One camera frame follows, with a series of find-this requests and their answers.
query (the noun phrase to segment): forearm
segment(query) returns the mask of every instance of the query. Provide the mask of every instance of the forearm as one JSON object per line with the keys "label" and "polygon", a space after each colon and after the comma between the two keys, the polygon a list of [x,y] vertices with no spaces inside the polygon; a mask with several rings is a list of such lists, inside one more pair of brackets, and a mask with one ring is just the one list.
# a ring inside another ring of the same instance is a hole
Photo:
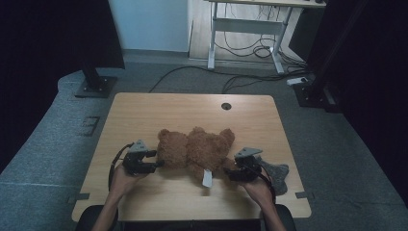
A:
{"label": "forearm", "polygon": [[286,231],[277,211],[272,203],[260,204],[265,222],[268,225],[268,231]]}
{"label": "forearm", "polygon": [[92,231],[109,230],[115,219],[117,205],[121,196],[115,196],[111,193],[108,195],[105,205],[99,214],[96,223],[92,227]]}

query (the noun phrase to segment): person's hand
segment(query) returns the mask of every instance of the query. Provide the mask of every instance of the person's hand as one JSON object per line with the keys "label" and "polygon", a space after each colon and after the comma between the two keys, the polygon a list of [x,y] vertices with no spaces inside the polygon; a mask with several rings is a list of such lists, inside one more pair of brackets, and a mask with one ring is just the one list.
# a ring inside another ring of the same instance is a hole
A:
{"label": "person's hand", "polygon": [[[267,174],[262,169],[262,174],[266,177]],[[260,206],[266,204],[273,204],[272,193],[269,190],[267,183],[260,177],[256,178],[252,182],[239,182],[239,185],[243,186],[249,196]]]}
{"label": "person's hand", "polygon": [[110,194],[117,199],[130,192],[140,179],[148,174],[129,175],[125,171],[125,167],[120,164],[115,168],[114,177],[112,179]]}

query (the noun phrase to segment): wooden desk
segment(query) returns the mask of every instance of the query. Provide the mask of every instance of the wooden desk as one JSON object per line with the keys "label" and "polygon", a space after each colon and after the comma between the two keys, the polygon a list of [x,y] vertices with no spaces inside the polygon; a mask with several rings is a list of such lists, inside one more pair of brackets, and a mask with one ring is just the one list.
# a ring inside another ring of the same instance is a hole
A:
{"label": "wooden desk", "polygon": [[[223,110],[223,103],[231,104],[232,108]],[[156,149],[157,135],[163,128],[188,134],[194,126],[216,134],[231,128],[236,136],[229,153],[231,158],[248,146],[263,149],[261,156],[269,163],[289,165],[290,173],[286,178],[289,190],[277,197],[277,203],[286,205],[295,218],[311,215],[308,200],[295,196],[304,190],[272,97],[119,93],[81,189],[81,193],[89,193],[89,199],[76,202],[72,218],[78,220],[90,205],[104,204],[111,161],[125,144],[142,139],[149,149]],[[213,186],[207,189],[186,169],[158,168],[122,199],[119,219],[244,219],[258,218],[259,212],[259,207],[244,189],[226,180],[223,173],[215,173]]]}
{"label": "wooden desk", "polygon": [[[283,36],[285,35],[286,28],[288,27],[289,18],[292,14],[293,7],[295,8],[324,8],[326,4],[316,3],[315,0],[206,0],[214,2],[213,21],[212,21],[212,33],[211,42],[208,52],[208,68],[214,69],[216,65],[216,32],[236,32],[236,33],[248,33],[248,34],[261,34],[261,35],[276,35],[277,40],[273,47],[270,47],[270,54],[273,58],[276,71],[278,74],[284,74],[285,70],[282,67],[281,59],[278,54],[280,45],[282,43]],[[220,18],[217,17],[218,3],[233,3],[233,4],[250,4],[250,5],[265,5],[265,6],[277,6],[288,7],[285,19],[281,22],[278,21],[262,21],[262,20],[243,20],[237,18]]]}

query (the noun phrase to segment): person's arm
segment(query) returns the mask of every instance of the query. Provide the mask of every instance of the person's arm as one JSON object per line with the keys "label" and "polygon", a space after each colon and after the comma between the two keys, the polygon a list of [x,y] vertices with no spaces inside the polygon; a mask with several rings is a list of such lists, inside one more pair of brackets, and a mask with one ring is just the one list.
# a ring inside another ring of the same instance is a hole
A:
{"label": "person's arm", "polygon": [[240,185],[245,188],[249,196],[261,208],[269,228],[268,231],[286,231],[282,220],[276,212],[276,207],[272,200],[272,193],[270,192],[267,183],[261,178],[257,178],[252,182],[240,182]]}
{"label": "person's arm", "polygon": [[120,199],[123,195],[130,192],[138,181],[145,176],[146,174],[136,176],[128,175],[122,164],[116,167],[111,184],[111,191],[106,198],[105,205],[103,206],[96,223],[92,227],[92,231],[108,230],[111,227]]}

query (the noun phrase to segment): brown teddy bear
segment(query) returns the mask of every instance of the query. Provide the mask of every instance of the brown teddy bear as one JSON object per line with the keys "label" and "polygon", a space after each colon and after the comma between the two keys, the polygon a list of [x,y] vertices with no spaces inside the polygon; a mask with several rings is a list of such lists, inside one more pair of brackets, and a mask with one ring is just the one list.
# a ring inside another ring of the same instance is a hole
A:
{"label": "brown teddy bear", "polygon": [[164,160],[164,167],[168,168],[187,167],[199,181],[204,178],[204,170],[213,172],[221,167],[235,168],[235,162],[227,158],[235,140],[230,129],[216,135],[195,127],[188,136],[163,129],[158,138],[158,161]]}

